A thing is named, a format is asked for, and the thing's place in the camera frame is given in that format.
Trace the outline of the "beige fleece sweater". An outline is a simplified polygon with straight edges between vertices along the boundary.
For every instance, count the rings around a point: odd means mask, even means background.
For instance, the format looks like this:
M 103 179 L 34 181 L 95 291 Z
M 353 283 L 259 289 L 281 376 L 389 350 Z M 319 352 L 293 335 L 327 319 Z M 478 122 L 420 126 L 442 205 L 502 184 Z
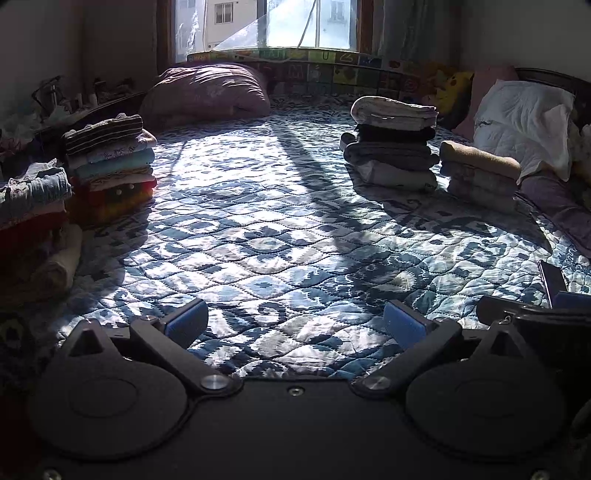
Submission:
M 440 158 L 442 161 L 471 166 L 515 181 L 521 175 L 520 164 L 515 159 L 497 156 L 454 141 L 443 141 L 441 143 Z

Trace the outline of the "striped folded clothes stack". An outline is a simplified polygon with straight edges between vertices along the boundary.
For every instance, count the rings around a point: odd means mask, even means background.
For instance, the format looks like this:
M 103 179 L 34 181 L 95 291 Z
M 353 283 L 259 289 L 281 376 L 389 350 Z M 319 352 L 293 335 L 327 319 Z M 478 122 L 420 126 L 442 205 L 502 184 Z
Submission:
M 64 161 L 73 184 L 91 192 L 155 181 L 154 135 L 140 115 L 120 113 L 61 137 Z

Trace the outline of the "grey folded clothes pile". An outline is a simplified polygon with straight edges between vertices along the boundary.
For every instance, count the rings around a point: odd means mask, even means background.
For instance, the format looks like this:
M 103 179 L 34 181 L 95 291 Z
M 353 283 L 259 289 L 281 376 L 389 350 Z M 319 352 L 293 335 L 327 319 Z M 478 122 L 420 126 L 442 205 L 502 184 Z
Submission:
M 1 227 L 11 227 L 72 196 L 72 186 L 57 159 L 31 163 L 25 172 L 1 182 Z

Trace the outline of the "black smartphone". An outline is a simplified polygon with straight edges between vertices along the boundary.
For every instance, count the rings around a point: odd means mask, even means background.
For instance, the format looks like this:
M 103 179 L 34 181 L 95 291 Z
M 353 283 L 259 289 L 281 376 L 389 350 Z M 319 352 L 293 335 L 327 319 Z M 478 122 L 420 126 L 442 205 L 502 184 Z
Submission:
M 567 286 L 560 268 L 545 261 L 538 262 L 538 268 L 551 308 L 558 306 L 558 295 L 567 291 Z

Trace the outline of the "pale folded garment bottom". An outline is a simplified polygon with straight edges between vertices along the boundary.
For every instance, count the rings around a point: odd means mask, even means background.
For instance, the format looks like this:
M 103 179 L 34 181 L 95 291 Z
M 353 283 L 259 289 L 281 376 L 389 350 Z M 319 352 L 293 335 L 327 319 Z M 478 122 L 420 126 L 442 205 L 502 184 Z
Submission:
M 516 202 L 512 196 L 491 192 L 460 179 L 452 178 L 448 192 L 464 201 L 497 212 L 512 214 L 516 212 Z

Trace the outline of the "beige rolled towel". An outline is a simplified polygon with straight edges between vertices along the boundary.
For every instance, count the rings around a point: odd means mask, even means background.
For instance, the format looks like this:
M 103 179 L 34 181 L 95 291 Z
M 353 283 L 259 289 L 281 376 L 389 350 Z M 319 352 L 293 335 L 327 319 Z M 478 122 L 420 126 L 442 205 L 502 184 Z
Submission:
M 33 287 L 39 296 L 58 296 L 71 289 L 80 261 L 82 238 L 82 230 L 78 225 L 66 226 L 62 248 L 51 255 L 32 276 Z

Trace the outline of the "red yellow folded item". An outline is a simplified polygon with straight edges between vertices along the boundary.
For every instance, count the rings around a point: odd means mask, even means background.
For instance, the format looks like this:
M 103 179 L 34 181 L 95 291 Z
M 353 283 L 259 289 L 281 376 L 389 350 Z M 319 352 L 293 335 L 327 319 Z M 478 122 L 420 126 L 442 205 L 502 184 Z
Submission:
M 153 179 L 98 191 L 80 187 L 74 191 L 68 205 L 70 218 L 85 227 L 113 222 L 149 202 L 156 185 Z

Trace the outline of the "blue patterned quilt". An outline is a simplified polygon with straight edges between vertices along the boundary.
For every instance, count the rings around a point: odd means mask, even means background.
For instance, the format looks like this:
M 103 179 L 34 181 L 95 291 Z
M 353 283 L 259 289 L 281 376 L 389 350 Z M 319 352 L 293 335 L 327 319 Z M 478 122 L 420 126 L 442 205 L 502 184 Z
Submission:
M 280 99 L 263 120 L 158 137 L 157 186 L 138 212 L 84 238 L 73 287 L 29 315 L 46 347 L 82 320 L 123 327 L 193 299 L 191 352 L 226 374 L 353 378 L 399 353 L 384 306 L 477 326 L 485 296 L 541 305 L 538 264 L 590 289 L 590 264 L 549 222 L 363 185 L 339 137 L 346 105 Z

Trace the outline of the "floral folded garment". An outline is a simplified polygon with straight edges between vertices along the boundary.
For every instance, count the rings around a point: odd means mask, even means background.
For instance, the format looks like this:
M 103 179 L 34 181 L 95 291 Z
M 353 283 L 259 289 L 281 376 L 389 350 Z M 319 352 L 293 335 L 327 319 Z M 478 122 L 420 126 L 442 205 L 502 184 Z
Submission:
M 441 173 L 450 178 L 449 190 L 460 191 L 482 189 L 488 192 L 512 196 L 517 185 L 511 178 L 475 168 L 471 165 L 443 161 Z

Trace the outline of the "white panda folded garment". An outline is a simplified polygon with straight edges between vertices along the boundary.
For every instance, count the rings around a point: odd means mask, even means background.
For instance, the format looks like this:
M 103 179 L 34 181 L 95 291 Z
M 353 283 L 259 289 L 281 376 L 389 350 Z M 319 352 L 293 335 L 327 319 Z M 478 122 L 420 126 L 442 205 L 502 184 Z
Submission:
M 431 170 L 407 171 L 375 160 L 356 164 L 353 169 L 366 183 L 386 188 L 433 192 L 438 187 Z

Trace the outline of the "white pillow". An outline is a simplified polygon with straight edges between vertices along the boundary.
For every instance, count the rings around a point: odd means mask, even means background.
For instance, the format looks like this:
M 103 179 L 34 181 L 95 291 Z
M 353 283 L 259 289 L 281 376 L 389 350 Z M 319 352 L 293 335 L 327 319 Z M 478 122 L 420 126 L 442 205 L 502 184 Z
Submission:
M 527 81 L 497 81 L 474 116 L 473 144 L 515 159 L 522 181 L 549 169 L 562 181 L 571 171 L 568 130 L 575 97 L 561 88 Z

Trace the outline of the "grey folded garment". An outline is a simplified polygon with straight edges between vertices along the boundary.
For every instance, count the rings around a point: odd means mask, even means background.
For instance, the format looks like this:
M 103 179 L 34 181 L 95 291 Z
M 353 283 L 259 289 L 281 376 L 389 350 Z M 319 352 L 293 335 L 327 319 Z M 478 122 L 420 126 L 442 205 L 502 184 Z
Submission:
M 342 133 L 339 147 L 353 166 L 374 161 L 407 171 L 427 171 L 439 163 L 439 156 L 428 145 L 358 141 L 349 132 Z

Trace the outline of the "dark wooden headboard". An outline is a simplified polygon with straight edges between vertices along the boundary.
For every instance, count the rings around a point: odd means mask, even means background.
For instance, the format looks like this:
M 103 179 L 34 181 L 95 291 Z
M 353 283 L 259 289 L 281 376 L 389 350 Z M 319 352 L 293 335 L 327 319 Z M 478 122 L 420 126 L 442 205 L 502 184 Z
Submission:
M 522 81 L 539 83 L 561 88 L 572 93 L 574 100 L 574 123 L 582 129 L 591 119 L 591 83 L 571 75 L 538 68 L 516 67 L 517 76 Z

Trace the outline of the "black folded garment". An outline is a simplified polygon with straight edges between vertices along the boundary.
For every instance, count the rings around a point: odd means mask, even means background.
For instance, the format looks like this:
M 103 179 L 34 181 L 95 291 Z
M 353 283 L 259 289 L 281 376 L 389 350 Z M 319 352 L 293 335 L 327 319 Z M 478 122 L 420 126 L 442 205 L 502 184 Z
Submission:
M 356 125 L 356 138 L 359 142 L 426 144 L 436 136 L 436 129 L 427 127 L 421 130 L 396 130 L 372 125 Z

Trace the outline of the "cream folded garment on top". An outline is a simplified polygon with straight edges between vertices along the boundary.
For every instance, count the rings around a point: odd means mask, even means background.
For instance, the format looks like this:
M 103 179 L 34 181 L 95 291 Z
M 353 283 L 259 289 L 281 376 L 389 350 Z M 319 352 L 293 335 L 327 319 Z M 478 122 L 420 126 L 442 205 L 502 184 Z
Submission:
M 353 102 L 351 116 L 358 124 L 403 131 L 437 126 L 435 106 L 410 104 L 381 96 L 363 96 Z

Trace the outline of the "yellow plush toy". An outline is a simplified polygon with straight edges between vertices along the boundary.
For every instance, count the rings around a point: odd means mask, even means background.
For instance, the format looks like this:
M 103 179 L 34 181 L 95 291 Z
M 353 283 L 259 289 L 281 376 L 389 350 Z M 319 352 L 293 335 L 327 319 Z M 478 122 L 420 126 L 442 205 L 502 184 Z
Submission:
M 427 78 L 426 95 L 421 99 L 424 105 L 437 108 L 439 115 L 449 115 L 460 97 L 472 86 L 473 71 L 457 70 L 453 67 L 438 65 Z

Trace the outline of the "purple rolled duvet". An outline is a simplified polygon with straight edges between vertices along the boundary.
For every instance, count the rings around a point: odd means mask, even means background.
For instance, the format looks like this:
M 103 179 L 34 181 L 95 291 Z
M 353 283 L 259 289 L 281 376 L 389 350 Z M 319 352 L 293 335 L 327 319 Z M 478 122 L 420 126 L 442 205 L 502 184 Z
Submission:
M 139 115 L 148 129 L 270 114 L 266 79 L 238 64 L 173 67 L 147 92 Z

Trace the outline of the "colourful alphabet play mat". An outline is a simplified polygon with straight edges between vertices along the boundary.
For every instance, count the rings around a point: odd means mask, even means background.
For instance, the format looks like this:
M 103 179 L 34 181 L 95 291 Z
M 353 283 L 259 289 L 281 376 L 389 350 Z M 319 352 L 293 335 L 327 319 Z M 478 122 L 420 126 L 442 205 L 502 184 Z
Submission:
M 421 102 L 436 93 L 424 66 L 345 50 L 247 48 L 191 53 L 191 64 L 242 64 L 266 77 L 276 95 L 379 95 Z

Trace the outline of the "grey curtain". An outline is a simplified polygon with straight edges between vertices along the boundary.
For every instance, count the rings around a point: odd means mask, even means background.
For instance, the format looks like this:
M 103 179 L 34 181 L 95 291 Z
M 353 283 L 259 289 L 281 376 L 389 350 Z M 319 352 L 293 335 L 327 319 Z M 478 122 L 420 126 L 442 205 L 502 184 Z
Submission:
M 374 2 L 372 53 L 384 59 L 458 65 L 463 1 Z

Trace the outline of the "window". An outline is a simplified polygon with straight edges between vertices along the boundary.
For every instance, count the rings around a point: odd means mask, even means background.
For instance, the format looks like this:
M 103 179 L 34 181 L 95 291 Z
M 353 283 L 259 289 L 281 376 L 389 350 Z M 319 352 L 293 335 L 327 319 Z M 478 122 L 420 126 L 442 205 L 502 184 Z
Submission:
M 352 0 L 180 0 L 175 53 L 242 48 L 356 49 L 359 3 Z

